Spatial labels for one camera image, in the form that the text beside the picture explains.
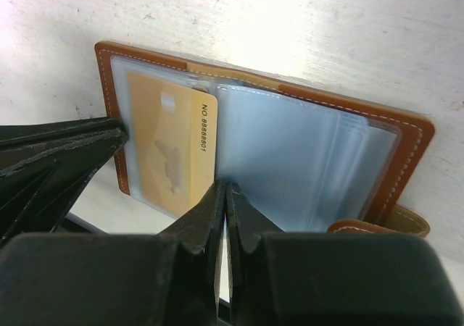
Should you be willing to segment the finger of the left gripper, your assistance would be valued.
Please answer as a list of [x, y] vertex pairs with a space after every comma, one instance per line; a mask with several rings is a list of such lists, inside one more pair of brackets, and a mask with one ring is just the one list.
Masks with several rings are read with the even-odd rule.
[[112, 129], [125, 132], [124, 124], [113, 117], [86, 118], [40, 125], [2, 125], [1, 147], [53, 141], [74, 135], [97, 133]]
[[57, 229], [95, 173], [127, 141], [103, 130], [1, 147], [1, 242]]

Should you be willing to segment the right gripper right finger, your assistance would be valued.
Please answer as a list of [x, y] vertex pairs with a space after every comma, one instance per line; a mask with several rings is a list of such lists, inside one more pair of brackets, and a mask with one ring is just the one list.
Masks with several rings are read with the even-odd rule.
[[235, 325], [461, 325], [438, 256], [406, 234], [286, 233], [226, 186]]

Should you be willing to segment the gold card with chip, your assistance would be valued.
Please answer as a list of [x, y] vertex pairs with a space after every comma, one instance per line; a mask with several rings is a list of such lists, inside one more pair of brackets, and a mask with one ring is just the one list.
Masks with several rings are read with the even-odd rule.
[[218, 100], [196, 88], [128, 73], [141, 195], [175, 216], [215, 178]]

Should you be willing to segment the brown leather card holder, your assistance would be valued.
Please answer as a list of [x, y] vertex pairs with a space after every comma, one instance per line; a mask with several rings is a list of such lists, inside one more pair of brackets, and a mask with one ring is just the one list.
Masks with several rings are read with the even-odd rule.
[[141, 195], [128, 73], [212, 94], [218, 102], [215, 180], [289, 232], [428, 235], [397, 201], [434, 136], [414, 112], [119, 43], [95, 45], [107, 114], [129, 135], [115, 156], [123, 193]]

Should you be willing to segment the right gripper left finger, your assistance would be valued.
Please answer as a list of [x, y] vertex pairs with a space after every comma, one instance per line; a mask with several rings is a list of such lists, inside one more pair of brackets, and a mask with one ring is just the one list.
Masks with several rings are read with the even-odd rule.
[[3, 325], [215, 325], [225, 183], [156, 235], [28, 233], [1, 250]]

